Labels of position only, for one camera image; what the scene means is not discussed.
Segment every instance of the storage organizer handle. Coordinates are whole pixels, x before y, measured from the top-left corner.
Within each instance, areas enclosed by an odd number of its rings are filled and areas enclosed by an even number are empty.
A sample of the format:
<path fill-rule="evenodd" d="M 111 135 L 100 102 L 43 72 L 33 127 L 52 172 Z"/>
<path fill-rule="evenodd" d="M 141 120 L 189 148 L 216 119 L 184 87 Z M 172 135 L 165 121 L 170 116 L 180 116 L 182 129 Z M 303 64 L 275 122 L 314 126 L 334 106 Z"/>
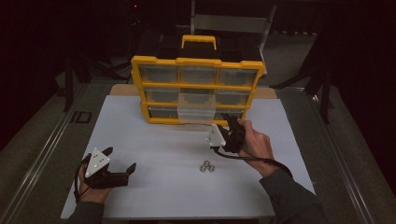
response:
<path fill-rule="evenodd" d="M 216 50 L 216 38 L 210 35 L 183 35 L 181 40 L 181 47 L 184 49 L 184 42 L 210 42 L 213 44 L 213 48 Z"/>

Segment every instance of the black cable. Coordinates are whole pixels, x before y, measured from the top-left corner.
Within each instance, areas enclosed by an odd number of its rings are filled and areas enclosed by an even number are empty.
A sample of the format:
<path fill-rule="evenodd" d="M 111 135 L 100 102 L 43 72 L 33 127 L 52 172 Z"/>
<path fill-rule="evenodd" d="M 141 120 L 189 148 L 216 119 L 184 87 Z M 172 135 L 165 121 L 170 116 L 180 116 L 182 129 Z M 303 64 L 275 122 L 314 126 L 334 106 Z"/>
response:
<path fill-rule="evenodd" d="M 226 154 L 219 152 L 219 147 L 212 147 L 212 148 L 216 152 L 216 154 L 218 154 L 221 157 L 227 158 L 227 159 L 243 160 L 243 161 L 264 161 L 265 163 L 275 165 L 275 166 L 279 167 L 280 169 L 282 169 L 283 171 L 285 171 L 286 174 L 288 174 L 291 178 L 293 178 L 293 175 L 291 174 L 290 169 L 286 165 L 280 163 L 279 161 L 274 161 L 272 159 L 265 159 L 265 158 L 254 157 L 254 156 L 235 157 L 235 156 L 230 156 L 230 155 L 226 155 Z"/>
<path fill-rule="evenodd" d="M 91 158 L 91 153 L 89 153 L 84 159 L 82 159 L 82 161 L 79 163 L 77 170 L 75 172 L 75 191 L 74 191 L 74 195 L 76 198 L 76 203 L 78 203 L 79 197 L 81 195 L 83 195 L 89 188 L 87 188 L 82 194 L 79 194 L 78 192 L 78 173 L 79 173 L 79 169 L 81 169 L 81 166 L 83 166 L 84 164 L 86 164 Z"/>

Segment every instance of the sleeve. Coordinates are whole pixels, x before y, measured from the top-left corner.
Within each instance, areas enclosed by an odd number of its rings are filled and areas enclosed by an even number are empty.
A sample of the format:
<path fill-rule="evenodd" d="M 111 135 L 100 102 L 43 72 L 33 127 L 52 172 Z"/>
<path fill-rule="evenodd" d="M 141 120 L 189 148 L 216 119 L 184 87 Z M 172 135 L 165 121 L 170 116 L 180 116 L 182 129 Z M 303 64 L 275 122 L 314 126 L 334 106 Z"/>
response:
<path fill-rule="evenodd" d="M 328 223 L 317 196 L 281 169 L 261 179 L 260 183 L 270 196 L 277 224 Z"/>
<path fill-rule="evenodd" d="M 74 213 L 67 220 L 67 224 L 100 224 L 102 223 L 105 205 L 103 203 L 77 204 Z"/>

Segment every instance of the white table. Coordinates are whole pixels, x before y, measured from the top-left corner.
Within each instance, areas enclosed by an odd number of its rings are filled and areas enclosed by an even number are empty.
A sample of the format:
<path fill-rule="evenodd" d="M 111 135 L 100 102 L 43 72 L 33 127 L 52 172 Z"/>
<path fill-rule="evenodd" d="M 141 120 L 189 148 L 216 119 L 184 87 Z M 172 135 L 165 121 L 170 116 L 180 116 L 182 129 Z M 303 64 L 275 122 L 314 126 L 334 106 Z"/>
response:
<path fill-rule="evenodd" d="M 252 218 L 273 216 L 261 176 L 244 161 L 216 155 L 205 141 L 208 126 L 147 124 L 138 96 L 107 96 L 86 153 L 114 147 L 110 172 L 137 162 L 129 185 L 114 189 L 105 217 L 116 219 Z M 271 136 L 275 158 L 314 192 L 280 100 L 255 99 L 247 113 L 253 127 Z M 216 168 L 199 170 L 204 161 Z M 73 189 L 61 218 L 76 207 Z"/>

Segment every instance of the hand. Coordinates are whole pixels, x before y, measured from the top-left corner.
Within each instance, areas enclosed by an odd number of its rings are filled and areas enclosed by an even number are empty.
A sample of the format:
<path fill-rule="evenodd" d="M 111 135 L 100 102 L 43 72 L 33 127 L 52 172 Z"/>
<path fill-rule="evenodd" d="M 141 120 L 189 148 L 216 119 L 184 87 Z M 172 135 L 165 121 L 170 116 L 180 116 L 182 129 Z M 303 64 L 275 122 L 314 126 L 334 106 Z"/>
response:
<path fill-rule="evenodd" d="M 238 119 L 238 123 L 245 128 L 245 144 L 239 151 L 240 157 L 259 157 L 264 159 L 274 160 L 273 151 L 271 148 L 270 137 L 264 133 L 259 133 L 253 129 L 250 120 Z M 264 161 L 245 161 L 251 167 L 256 169 L 263 177 L 270 176 L 277 166 L 265 163 Z"/>
<path fill-rule="evenodd" d="M 105 203 L 105 200 L 113 189 L 91 189 L 87 184 L 84 182 L 84 174 L 85 170 L 87 169 L 87 164 L 82 165 L 78 171 L 78 178 L 79 178 L 79 197 L 80 202 L 91 202 L 91 203 Z"/>

